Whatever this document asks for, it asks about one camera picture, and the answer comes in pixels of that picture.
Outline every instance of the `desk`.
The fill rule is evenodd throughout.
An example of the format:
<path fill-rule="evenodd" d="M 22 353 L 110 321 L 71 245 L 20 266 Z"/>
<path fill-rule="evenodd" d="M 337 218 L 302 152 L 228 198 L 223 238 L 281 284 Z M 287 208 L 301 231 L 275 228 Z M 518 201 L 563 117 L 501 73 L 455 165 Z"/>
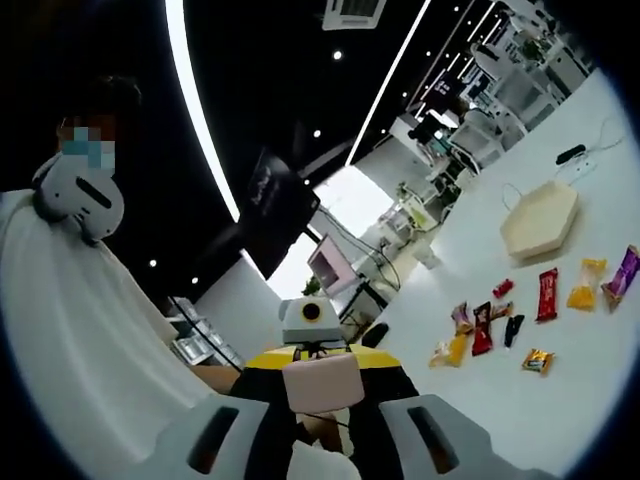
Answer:
<path fill-rule="evenodd" d="M 631 134 L 619 146 L 592 154 L 597 168 L 573 184 L 581 210 L 565 246 L 556 258 L 534 265 L 516 265 L 505 252 L 499 234 L 507 213 L 502 186 L 509 182 L 527 192 L 553 178 L 558 153 L 597 142 L 609 116 L 613 120 L 604 129 L 603 145 L 627 127 L 606 80 L 596 72 L 476 178 L 432 244 L 442 265 L 430 271 L 418 265 L 378 319 L 390 326 L 380 348 L 402 362 L 416 388 L 439 395 L 484 427 L 495 452 L 520 468 L 566 474 L 602 429 L 628 380 L 640 338 L 640 281 L 614 315 L 605 312 L 601 296 L 591 314 L 564 304 L 583 257 L 607 258 L 611 278 L 627 245 L 640 243 L 640 160 Z M 506 200 L 513 199 L 507 195 Z M 560 270 L 559 318 L 536 325 L 538 275 L 553 266 Z M 502 346 L 501 319 L 492 326 L 494 351 L 475 358 L 468 352 L 460 369 L 429 369 L 436 342 L 453 334 L 453 307 L 464 300 L 472 308 L 480 305 L 507 277 L 516 284 L 507 298 L 526 315 L 513 348 Z M 547 378 L 521 370 L 531 348 L 557 354 Z"/>

